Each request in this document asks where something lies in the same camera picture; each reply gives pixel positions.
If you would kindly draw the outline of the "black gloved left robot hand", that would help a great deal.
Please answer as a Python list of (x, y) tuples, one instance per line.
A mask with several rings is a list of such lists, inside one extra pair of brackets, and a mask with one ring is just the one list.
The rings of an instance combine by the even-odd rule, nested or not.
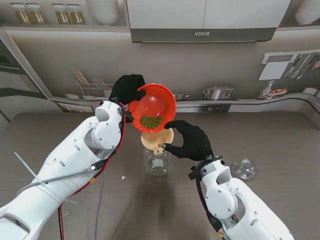
[(113, 85), (109, 99), (128, 105), (133, 101), (140, 101), (145, 95), (144, 90), (139, 88), (145, 85), (141, 74), (130, 74), (121, 76)]

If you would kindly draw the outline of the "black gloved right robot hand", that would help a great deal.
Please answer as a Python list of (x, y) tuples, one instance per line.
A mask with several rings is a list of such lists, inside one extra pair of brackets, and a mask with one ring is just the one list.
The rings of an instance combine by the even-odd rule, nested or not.
[(207, 157), (214, 156), (208, 136), (200, 127), (192, 125), (185, 120), (173, 120), (167, 122), (164, 128), (174, 128), (182, 135), (182, 146), (174, 146), (171, 143), (162, 144), (162, 148), (174, 156), (193, 161), (203, 161)]

